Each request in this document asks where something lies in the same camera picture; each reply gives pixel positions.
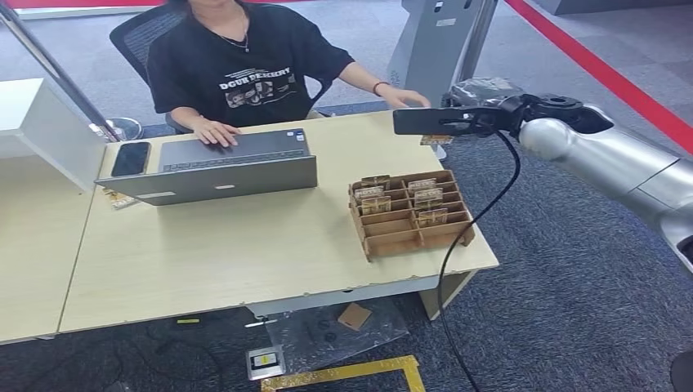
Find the laptop keyboard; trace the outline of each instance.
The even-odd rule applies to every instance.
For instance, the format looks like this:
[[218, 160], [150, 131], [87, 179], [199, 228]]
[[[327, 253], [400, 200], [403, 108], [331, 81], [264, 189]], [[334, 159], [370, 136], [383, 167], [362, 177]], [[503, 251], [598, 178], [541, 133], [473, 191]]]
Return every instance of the laptop keyboard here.
[[302, 149], [283, 151], [281, 153], [269, 153], [258, 155], [246, 155], [244, 157], [210, 159], [208, 161], [178, 163], [177, 165], [164, 165], [164, 172], [175, 172], [177, 170], [198, 169], [201, 167], [214, 167], [225, 165], [241, 165], [244, 163], [260, 163], [266, 161], [276, 161], [278, 159], [298, 158], [303, 156]]

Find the desk leg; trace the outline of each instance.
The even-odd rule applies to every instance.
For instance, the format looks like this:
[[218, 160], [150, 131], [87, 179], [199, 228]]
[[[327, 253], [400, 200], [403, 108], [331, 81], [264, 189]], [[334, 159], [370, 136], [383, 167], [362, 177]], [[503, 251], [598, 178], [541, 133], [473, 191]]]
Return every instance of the desk leg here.
[[[476, 271], [462, 272], [461, 274], [450, 274], [443, 277], [443, 307], [448, 304], [459, 294], [462, 288], [472, 279]], [[438, 288], [423, 290], [418, 292], [423, 302], [423, 307], [426, 308], [428, 318], [433, 321], [438, 318]]]

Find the black cable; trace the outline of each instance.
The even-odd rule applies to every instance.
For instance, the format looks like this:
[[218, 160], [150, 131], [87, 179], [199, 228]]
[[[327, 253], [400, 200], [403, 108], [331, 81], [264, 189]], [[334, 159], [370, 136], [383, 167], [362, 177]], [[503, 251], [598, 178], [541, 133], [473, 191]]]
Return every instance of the black cable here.
[[[219, 390], [220, 391], [224, 390], [225, 382], [224, 382], [223, 366], [221, 365], [221, 361], [219, 361], [217, 356], [214, 355], [214, 353], [210, 349], [208, 349], [204, 345], [198, 345], [196, 343], [192, 343], [190, 341], [184, 341], [184, 340], [178, 339], [176, 337], [171, 337], [171, 336], [167, 336], [165, 338], [164, 337], [157, 337], [151, 332], [150, 326], [146, 327], [146, 335], [147, 335], [147, 337], [149, 337], [153, 341], [162, 342], [162, 345], [159, 347], [160, 350], [163, 347], [168, 347], [168, 346], [176, 344], [176, 343], [180, 344], [180, 345], [187, 345], [188, 347], [193, 347], [193, 348], [196, 348], [198, 350], [202, 350], [212, 360], [212, 362], [214, 362], [214, 367], [216, 368], [216, 370], [213, 372], [210, 372], [208, 375], [197, 377], [196, 379], [188, 379], [188, 380], [182, 380], [181, 378], [179, 378], [179, 379], [182, 381], [204, 381], [204, 380], [207, 380], [208, 378], [216, 376], [219, 378], [219, 387], [218, 387]], [[161, 372], [160, 370], [156, 369], [154, 366], [149, 364], [147, 359], [144, 357], [143, 353], [139, 350], [139, 347], [137, 347], [137, 353], [140, 356], [140, 358], [142, 358], [142, 360], [145, 362], [145, 365], [148, 368], [152, 369], [152, 371], [157, 372], [158, 374], [161, 374], [162, 376], [172, 378], [174, 380], [176, 379], [175, 377], [179, 377], [179, 376], [170, 376], [167, 373]]]
[[68, 363], [71, 363], [75, 358], [77, 358], [79, 355], [84, 354], [85, 352], [89, 350], [93, 350], [95, 347], [98, 345], [101, 345], [106, 342], [113, 341], [113, 339], [100, 339], [98, 341], [93, 341], [87, 347], [84, 347], [83, 349], [77, 350], [74, 353], [68, 355], [67, 357], [63, 358], [62, 360], [58, 361], [58, 363], [55, 366], [50, 367], [47, 369], [45, 372], [42, 372], [38, 376], [34, 377], [29, 384], [23, 389], [24, 392], [30, 392], [31, 390], [34, 389], [34, 387], [42, 381], [44, 378], [50, 376], [54, 371], [58, 370], [59, 368], [64, 367]]
[[476, 381], [474, 381], [474, 377], [472, 374], [469, 372], [469, 369], [467, 368], [467, 365], [464, 363], [464, 359], [462, 358], [462, 355], [459, 353], [459, 350], [457, 346], [455, 345], [454, 338], [452, 336], [452, 332], [450, 332], [450, 328], [448, 326], [447, 320], [445, 320], [445, 308], [443, 306], [443, 277], [445, 276], [445, 267], [448, 265], [448, 261], [450, 259], [450, 255], [452, 254], [453, 250], [459, 243], [459, 240], [462, 239], [464, 234], [476, 223], [478, 222], [484, 215], [486, 215], [486, 212], [488, 212], [493, 206], [510, 190], [510, 188], [515, 184], [515, 181], [517, 180], [517, 177], [520, 175], [520, 155], [517, 153], [515, 150], [515, 147], [512, 145], [510, 140], [507, 139], [507, 137], [500, 133], [500, 131], [496, 131], [491, 127], [488, 127], [493, 133], [495, 133], [506, 145], [507, 149], [510, 150], [510, 154], [512, 154], [512, 158], [515, 161], [515, 171], [512, 173], [512, 177], [510, 181], [507, 182], [503, 190], [501, 190], [496, 197], [491, 200], [491, 202], [484, 207], [483, 210], [477, 215], [474, 219], [472, 219], [472, 222], [470, 222], [469, 225], [465, 226], [464, 229], [460, 230], [459, 234], [457, 234], [457, 237], [455, 240], [450, 244], [450, 247], [448, 248], [447, 253], [445, 253], [445, 259], [443, 259], [443, 265], [440, 267], [440, 274], [438, 275], [438, 288], [436, 289], [436, 294], [438, 296], [438, 311], [440, 312], [440, 320], [443, 322], [443, 329], [445, 330], [445, 335], [448, 337], [448, 341], [450, 343], [450, 348], [453, 351], [453, 354], [455, 358], [457, 359], [457, 362], [459, 363], [459, 366], [462, 368], [464, 371], [465, 376], [467, 376], [467, 379], [469, 380], [469, 383], [472, 385], [472, 388], [474, 389], [475, 392], [481, 392], [479, 389], [479, 385], [476, 384]]
[[120, 353], [118, 352], [118, 347], [117, 344], [122, 342], [122, 343], [127, 343], [131, 348], [134, 349], [134, 351], [137, 353], [137, 355], [142, 359], [144, 364], [154, 373], [166, 377], [169, 380], [175, 380], [175, 381], [187, 381], [187, 382], [200, 382], [200, 381], [205, 381], [209, 378], [212, 378], [214, 376], [219, 378], [218, 382], [218, 389], [220, 391], [223, 391], [225, 388], [225, 382], [224, 382], [224, 376], [223, 376], [223, 367], [221, 365], [221, 362], [217, 358], [214, 353], [212, 353], [211, 350], [209, 350], [207, 347], [204, 347], [202, 345], [196, 345], [195, 343], [191, 343], [189, 341], [183, 341], [182, 339], [177, 339], [173, 337], [167, 337], [167, 338], [160, 338], [154, 336], [149, 328], [146, 329], [146, 335], [153, 341], [158, 341], [158, 342], [163, 342], [160, 347], [163, 347], [165, 345], [172, 345], [172, 344], [180, 344], [180, 345], [187, 345], [189, 347], [193, 347], [199, 350], [204, 351], [204, 353], [214, 362], [215, 370], [213, 372], [210, 372], [209, 374], [205, 374], [203, 376], [198, 376], [198, 377], [184, 377], [184, 376], [178, 376], [176, 374], [171, 374], [169, 372], [165, 372], [161, 369], [156, 368], [146, 357], [146, 355], [142, 352], [140, 347], [131, 339], [127, 338], [107, 338], [107, 339], [101, 339], [98, 341], [93, 341], [86, 347], [75, 351], [71, 355], [68, 355], [61, 361], [59, 361], [55, 366], [52, 366], [48, 368], [45, 372], [42, 372], [38, 376], [36, 376], [34, 379], [32, 379], [29, 384], [23, 389], [24, 392], [30, 392], [34, 390], [35, 386], [43, 381], [46, 377], [50, 376], [53, 372], [63, 368], [64, 366], [68, 365], [69, 363], [72, 363], [79, 355], [86, 353], [87, 351], [94, 350], [97, 346], [102, 345], [104, 343], [111, 343], [113, 345], [112, 350], [113, 350], [113, 356], [115, 357], [116, 361], [118, 362], [118, 371], [117, 371], [117, 376], [115, 377], [114, 380], [112, 380], [110, 383], [106, 384], [105, 387], [102, 388], [102, 390], [108, 389], [111, 385], [115, 384], [115, 382], [120, 381], [121, 377], [123, 376], [124, 372], [124, 363], [123, 363], [123, 358], [121, 357]]

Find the yellow tape marking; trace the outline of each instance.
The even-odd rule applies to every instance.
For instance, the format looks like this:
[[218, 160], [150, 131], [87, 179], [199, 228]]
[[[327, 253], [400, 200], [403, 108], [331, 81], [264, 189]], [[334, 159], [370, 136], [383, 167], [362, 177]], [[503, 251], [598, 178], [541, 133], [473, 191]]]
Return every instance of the yellow tape marking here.
[[418, 373], [418, 362], [413, 355], [405, 357], [383, 359], [380, 361], [357, 363], [356, 365], [336, 367], [334, 369], [319, 370], [317, 372], [307, 372], [266, 378], [262, 380], [262, 392], [275, 392], [285, 388], [296, 388], [298, 386], [318, 384], [344, 380], [359, 376], [370, 376], [372, 374], [404, 370], [407, 384], [411, 392], [426, 392], [423, 388], [421, 375]]

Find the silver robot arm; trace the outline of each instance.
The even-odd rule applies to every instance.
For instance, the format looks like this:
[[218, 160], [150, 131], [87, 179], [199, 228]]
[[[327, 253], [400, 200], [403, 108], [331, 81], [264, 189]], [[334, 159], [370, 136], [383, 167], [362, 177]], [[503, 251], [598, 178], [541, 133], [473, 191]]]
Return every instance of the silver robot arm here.
[[580, 133], [555, 118], [521, 126], [524, 149], [622, 203], [661, 235], [693, 273], [693, 163], [615, 125]]
[[521, 94], [470, 106], [453, 91], [443, 106], [396, 110], [395, 133], [484, 137], [508, 131], [531, 154], [633, 211], [693, 273], [692, 161], [619, 127], [599, 108], [565, 96]]

